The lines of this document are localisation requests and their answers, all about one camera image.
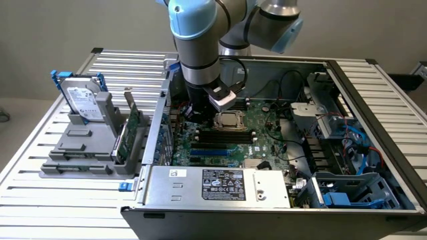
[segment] black plastic edge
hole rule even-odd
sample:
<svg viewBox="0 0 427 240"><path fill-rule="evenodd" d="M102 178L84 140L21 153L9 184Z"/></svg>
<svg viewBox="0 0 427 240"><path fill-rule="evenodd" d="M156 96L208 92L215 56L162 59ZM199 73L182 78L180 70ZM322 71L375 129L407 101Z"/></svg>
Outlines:
<svg viewBox="0 0 427 240"><path fill-rule="evenodd" d="M350 79L347 75L344 74L339 64L334 60L326 61L330 69L332 70L336 80L339 84L343 87L343 90L346 94L348 95L355 110L359 112L362 119L370 128L372 135L375 139L378 140L378 143L382 147L382 149L386 152L386 155L400 174L400 177L403 181L407 184L408 189L411 190L418 203L420 204L422 208L427 210L427 187L426 184L414 170L414 167L411 166L406 156L403 155L402 151L399 150L396 143L394 142L392 138L390 137L380 121L375 117L366 101L363 100L362 96L358 93L358 90L352 83L350 82Z"/></svg>
<svg viewBox="0 0 427 240"><path fill-rule="evenodd" d="M375 59L372 59L372 58L367 58L367 59L364 59L366 60L366 62L368 63L368 64L372 64L372 65L378 65L379 64L379 62L375 60Z"/></svg>
<svg viewBox="0 0 427 240"><path fill-rule="evenodd" d="M230 16L230 12L228 9L223 3L222 0L215 0L215 2L218 3L218 5L220 5L222 9L224 10L226 16L227 16L227 32L230 31L230 29L232 28L232 17Z"/></svg>
<svg viewBox="0 0 427 240"><path fill-rule="evenodd" d="M242 49L246 49L251 46L251 44L244 44L244 45L230 45L228 43L223 42L222 40L219 40L219 44L228 48L228 49L232 49L232 50L242 50Z"/></svg>
<svg viewBox="0 0 427 240"><path fill-rule="evenodd" d="M296 57L282 57L282 56L235 56L238 59L248 60L275 60L275 61L299 61L299 62L316 62L318 64L326 63L326 59L310 59L310 58L296 58Z"/></svg>
<svg viewBox="0 0 427 240"><path fill-rule="evenodd" d="M256 11L260 9L259 6L254 7L248 17L247 17L247 20L246 20L246 24L244 24L244 30L243 30L243 40L248 43L248 34L250 34L250 28L251 28L251 22L252 22L252 19L254 19L254 16L256 14Z"/></svg>
<svg viewBox="0 0 427 240"><path fill-rule="evenodd" d="M187 65L186 63L180 62L180 64L188 68L188 69L192 69L192 70L202 70L202 69L207 69L208 67L211 67L216 62L218 62L219 58L215 59L214 62L211 62L210 64L207 65L203 65L203 66L190 66Z"/></svg>
<svg viewBox="0 0 427 240"><path fill-rule="evenodd" d="M130 207L130 206L123 206L123 207L120 208L120 213L128 212L130 210L131 210L131 207Z"/></svg>
<svg viewBox="0 0 427 240"><path fill-rule="evenodd" d="M279 16L279 15L274 15L270 12L266 12L263 9L259 9L259 14L275 21L294 21L296 19L299 19L300 14L292 15L292 16Z"/></svg>
<svg viewBox="0 0 427 240"><path fill-rule="evenodd" d="M91 54L100 54L104 51L103 47L94 47Z"/></svg>

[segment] gray wall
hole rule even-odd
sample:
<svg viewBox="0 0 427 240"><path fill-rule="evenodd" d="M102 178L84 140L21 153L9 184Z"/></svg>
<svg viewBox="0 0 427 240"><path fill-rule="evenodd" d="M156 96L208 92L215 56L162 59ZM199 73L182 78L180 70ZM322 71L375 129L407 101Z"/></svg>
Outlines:
<svg viewBox="0 0 427 240"><path fill-rule="evenodd" d="M304 27L286 55L374 58L400 73L427 60L426 0L299 6ZM54 99L51 70L78 70L94 47L174 51L166 9L155 0L0 0L0 96Z"/></svg>

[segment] slotted aluminum surface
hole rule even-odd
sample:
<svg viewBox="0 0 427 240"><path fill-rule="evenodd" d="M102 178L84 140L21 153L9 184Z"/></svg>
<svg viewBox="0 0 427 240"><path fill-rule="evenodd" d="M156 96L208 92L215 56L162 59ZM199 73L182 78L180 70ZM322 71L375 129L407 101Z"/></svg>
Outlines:
<svg viewBox="0 0 427 240"><path fill-rule="evenodd" d="M104 50L96 60L86 63L90 73L104 73L114 104L123 112L128 108L122 92L124 87L132 87L139 109L147 115L154 114L162 82L166 79L166 57L167 53ZM390 91L392 88L364 60L340 59L338 63L352 83L360 84L358 88L370 106L404 108L398 94ZM364 85L378 85L378 92ZM394 114L384 112L386 108L378 110L382 110L378 117L383 124L402 124L399 127L390 125L390 129L412 129L412 124L423 127L420 120L412 115L398 114L402 122L395 122L396 118ZM68 111L60 97L0 174L0 239L136 240L138 237L118 209L130 205L130 201L135 199L135 192L118 191L122 180L39 178L40 165L45 162L70 122ZM412 151L414 141L423 141L424 138L414 138L410 136L412 132L400 131L390 134L402 135L398 138L399 144L406 143L408 146L402 148ZM408 157L415 166L426 166L422 156ZM426 233L427 231L420 231L411 236L398 233L399 235L386 239L418 240L424 238Z"/></svg>
<svg viewBox="0 0 427 240"><path fill-rule="evenodd" d="M427 117L378 65L340 60L355 89L427 184Z"/></svg>

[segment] robotic arm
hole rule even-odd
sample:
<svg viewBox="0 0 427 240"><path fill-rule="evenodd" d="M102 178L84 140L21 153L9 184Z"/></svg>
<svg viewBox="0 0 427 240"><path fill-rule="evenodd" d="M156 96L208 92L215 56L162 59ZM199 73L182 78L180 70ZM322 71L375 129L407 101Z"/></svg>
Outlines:
<svg viewBox="0 0 427 240"><path fill-rule="evenodd" d="M219 53L250 55L251 45L283 53L303 26L300 10L296 0L266 0L260 6L256 0L156 2L168 7L190 96L186 117L203 119L214 112L212 106L223 111L236 101L236 93L220 78Z"/></svg>

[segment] blue latch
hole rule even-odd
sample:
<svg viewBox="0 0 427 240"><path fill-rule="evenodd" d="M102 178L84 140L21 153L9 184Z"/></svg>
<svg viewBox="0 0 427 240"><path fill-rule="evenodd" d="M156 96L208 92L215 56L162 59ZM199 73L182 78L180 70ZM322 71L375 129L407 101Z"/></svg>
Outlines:
<svg viewBox="0 0 427 240"><path fill-rule="evenodd" d="M331 206L351 206L347 193L344 192L328 192L323 195L324 205Z"/></svg>
<svg viewBox="0 0 427 240"><path fill-rule="evenodd" d="M51 79L54 80L54 83L55 83L58 90L62 90L62 85L60 85L59 77L58 77L56 73L58 73L56 70L51 71Z"/></svg>
<svg viewBox="0 0 427 240"><path fill-rule="evenodd" d="M119 186L119 192L132 192L132 183L122 182Z"/></svg>
<svg viewBox="0 0 427 240"><path fill-rule="evenodd" d="M175 71L175 70L179 70L180 67L182 67L182 62L176 62L176 63L171 64L171 66L168 66L168 70Z"/></svg>
<svg viewBox="0 0 427 240"><path fill-rule="evenodd" d="M108 92L104 75L99 72L99 73L96 74L96 77L99 78L102 90L103 90L104 92Z"/></svg>
<svg viewBox="0 0 427 240"><path fill-rule="evenodd" d="M60 78L70 78L74 76L74 73L71 71L62 71L59 74L58 74L58 77Z"/></svg>

